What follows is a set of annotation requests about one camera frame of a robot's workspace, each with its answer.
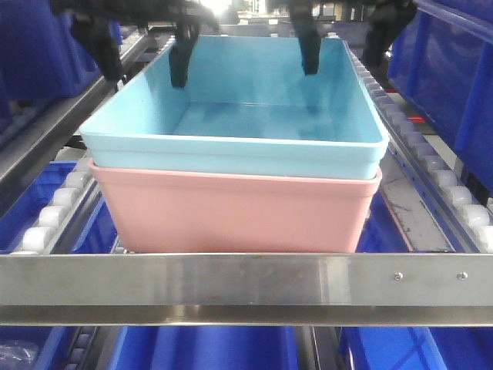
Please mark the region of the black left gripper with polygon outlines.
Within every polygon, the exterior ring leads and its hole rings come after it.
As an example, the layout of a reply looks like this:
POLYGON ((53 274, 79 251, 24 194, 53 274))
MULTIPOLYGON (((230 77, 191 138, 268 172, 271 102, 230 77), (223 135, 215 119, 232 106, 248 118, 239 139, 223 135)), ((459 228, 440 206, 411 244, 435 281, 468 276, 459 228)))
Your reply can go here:
POLYGON ((189 62, 197 43, 200 26, 218 31, 213 11, 196 1, 50 1, 55 14, 73 12, 71 35, 96 62, 107 81, 119 81, 122 63, 119 47, 109 30, 109 20, 145 25, 149 22, 175 22, 175 38, 169 52, 171 84, 184 88, 189 62))

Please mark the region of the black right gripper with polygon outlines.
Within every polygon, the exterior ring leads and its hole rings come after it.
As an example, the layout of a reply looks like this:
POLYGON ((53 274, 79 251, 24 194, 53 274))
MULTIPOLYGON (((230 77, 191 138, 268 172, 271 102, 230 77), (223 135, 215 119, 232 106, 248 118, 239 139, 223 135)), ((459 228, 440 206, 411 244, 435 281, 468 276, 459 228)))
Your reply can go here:
MULTIPOLYGON (((321 37, 313 17, 313 6, 329 2, 332 0, 269 0, 270 11, 275 8, 289 9, 290 22, 299 42, 302 68, 306 76, 316 75, 319 69, 321 37)), ((418 9, 413 1, 334 1, 337 2, 348 4, 350 7, 374 8, 369 17, 369 30, 361 59, 367 68, 377 68, 381 65, 384 53, 413 20, 418 9)))

